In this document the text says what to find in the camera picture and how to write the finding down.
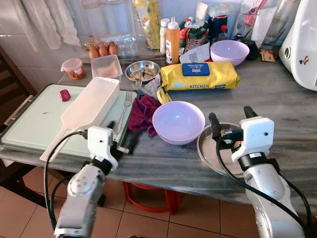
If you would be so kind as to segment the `slim white bottle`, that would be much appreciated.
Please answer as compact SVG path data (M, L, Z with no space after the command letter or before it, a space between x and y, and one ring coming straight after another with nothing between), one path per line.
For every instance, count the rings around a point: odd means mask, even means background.
M167 34L167 26L170 22L169 18L162 18L160 20L160 53L165 54L166 52L166 34Z

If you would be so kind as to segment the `small red object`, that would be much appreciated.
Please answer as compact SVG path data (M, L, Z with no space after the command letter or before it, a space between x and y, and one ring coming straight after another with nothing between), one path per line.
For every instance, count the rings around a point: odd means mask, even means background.
M70 92L67 89L60 90L58 95L59 95L59 98L62 102L68 102L70 100L70 98L72 97L70 95Z

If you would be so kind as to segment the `dark wooden chair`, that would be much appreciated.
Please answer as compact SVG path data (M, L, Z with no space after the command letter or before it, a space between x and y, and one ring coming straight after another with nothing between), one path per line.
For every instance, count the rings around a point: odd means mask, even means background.
M0 127L32 92L23 73L0 46Z

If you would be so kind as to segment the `maroon cloth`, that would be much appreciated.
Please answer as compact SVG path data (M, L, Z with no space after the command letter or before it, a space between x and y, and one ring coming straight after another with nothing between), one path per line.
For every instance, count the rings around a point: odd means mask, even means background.
M149 95L135 98L132 104L127 129L133 133L147 131L149 137L156 136L157 132L156 129L154 129L152 118L156 109L160 106L161 103Z

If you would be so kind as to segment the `lilac plastic bowl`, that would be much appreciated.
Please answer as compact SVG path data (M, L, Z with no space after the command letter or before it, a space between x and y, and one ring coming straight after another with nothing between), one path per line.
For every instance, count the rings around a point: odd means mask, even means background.
M211 59L214 62L228 61L233 66L240 65L251 50L240 41L230 39L217 41L210 47Z
M185 145L196 140L206 127L205 116L199 107L184 101L161 105L151 121L157 135L172 145Z

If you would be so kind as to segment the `pale green cutting board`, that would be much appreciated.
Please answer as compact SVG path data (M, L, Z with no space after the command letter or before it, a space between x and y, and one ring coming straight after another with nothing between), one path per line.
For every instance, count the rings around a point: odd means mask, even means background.
M68 102L62 102L59 91L67 89L71 95ZM0 145L7 149L36 154L38 157L52 143L61 130L61 115L72 104L84 87L50 84L39 93L20 115L9 125L0 137ZM115 121L114 128L120 121L121 115L125 123L129 120L131 106L125 108L125 95L127 91L121 90L119 96L109 113L101 122L107 126ZM87 140L75 135L65 140L66 144L56 158L89 159Z

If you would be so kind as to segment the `clear plastic food container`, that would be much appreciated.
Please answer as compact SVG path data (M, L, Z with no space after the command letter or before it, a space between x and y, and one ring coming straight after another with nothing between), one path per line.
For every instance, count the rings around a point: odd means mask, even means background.
M117 55L107 55L91 59L93 77L105 77L120 80L123 70Z

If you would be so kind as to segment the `orange sauce bottle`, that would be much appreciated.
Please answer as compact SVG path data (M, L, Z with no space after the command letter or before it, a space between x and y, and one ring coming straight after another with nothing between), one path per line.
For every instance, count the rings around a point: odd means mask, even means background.
M176 18L172 17L170 22L167 24L166 30L166 43L165 43L165 54L166 63L173 65L179 63L179 36L180 27L179 23L176 22Z

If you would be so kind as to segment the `small orange packet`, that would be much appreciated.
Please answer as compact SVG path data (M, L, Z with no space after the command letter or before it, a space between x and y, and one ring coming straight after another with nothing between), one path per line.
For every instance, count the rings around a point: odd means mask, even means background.
M270 49L261 49L261 60L266 61L266 62L275 62L276 61L276 56L274 52Z

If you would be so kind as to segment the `long white plastic tray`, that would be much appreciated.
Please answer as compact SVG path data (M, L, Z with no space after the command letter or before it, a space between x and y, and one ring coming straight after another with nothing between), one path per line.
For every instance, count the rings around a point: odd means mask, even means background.
M54 146L64 136L91 125L99 125L117 100L120 91L119 84L118 79L93 77L62 114L62 127L59 133L39 159L45 161L50 154L56 156L58 152L54 150Z

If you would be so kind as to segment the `white paper packet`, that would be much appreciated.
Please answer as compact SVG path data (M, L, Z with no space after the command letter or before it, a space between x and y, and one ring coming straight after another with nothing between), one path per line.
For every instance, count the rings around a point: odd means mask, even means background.
M205 62L211 59L210 52L210 44L206 43L184 52L179 60L181 63Z

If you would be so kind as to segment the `white kitchen appliance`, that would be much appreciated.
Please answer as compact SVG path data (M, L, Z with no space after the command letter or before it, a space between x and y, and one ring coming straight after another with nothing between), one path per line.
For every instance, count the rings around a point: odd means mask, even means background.
M317 0L301 0L279 59L304 88L317 90Z

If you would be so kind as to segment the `grey marble top table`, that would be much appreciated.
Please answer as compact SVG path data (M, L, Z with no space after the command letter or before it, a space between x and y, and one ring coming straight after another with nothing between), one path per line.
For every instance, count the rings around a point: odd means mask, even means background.
M294 81L281 63L259 60L241 63L235 89L170 91L176 101L194 104L205 115L215 113L222 122L238 124L249 105L274 121L274 142L269 156L281 174L317 208L317 93ZM127 181L177 192L247 203L245 189L202 163L196 143L170 145L159 137L141 134L133 154L120 160L107 183Z

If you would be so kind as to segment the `clear plastic bags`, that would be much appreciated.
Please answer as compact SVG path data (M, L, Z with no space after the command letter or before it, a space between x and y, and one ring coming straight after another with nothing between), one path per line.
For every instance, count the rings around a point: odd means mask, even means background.
M285 32L301 0L241 0L237 7L232 40L253 41L259 48L271 48Z

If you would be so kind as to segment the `small jar with pink lid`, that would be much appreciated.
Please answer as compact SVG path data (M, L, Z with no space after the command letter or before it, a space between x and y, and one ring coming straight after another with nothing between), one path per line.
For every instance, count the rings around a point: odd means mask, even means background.
M60 70L61 72L66 72L66 75L73 80L79 80L85 76L85 70L82 66L81 59L69 59L64 61Z

